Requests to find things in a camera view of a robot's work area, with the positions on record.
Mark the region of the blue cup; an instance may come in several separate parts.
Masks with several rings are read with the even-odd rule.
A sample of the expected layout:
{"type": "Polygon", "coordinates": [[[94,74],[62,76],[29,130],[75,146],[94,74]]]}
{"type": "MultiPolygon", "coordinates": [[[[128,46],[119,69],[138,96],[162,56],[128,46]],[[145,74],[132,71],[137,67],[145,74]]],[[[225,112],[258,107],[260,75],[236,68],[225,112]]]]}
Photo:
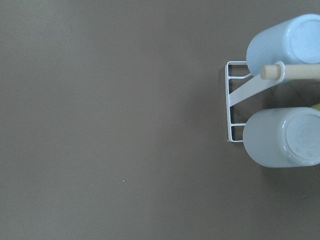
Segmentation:
{"type": "Polygon", "coordinates": [[[256,76],[264,65],[320,63],[320,16],[304,14],[258,33],[246,51],[250,73],[256,76]]]}

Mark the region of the white cup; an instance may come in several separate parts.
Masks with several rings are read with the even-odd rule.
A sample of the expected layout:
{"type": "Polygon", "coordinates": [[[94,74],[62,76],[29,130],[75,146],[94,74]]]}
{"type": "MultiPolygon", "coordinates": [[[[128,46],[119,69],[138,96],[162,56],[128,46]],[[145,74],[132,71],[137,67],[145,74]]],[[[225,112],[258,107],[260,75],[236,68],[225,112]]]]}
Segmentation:
{"type": "Polygon", "coordinates": [[[273,108],[252,115],[243,129],[248,155],[268,168],[320,163],[320,112],[310,107],[273,108]]]}

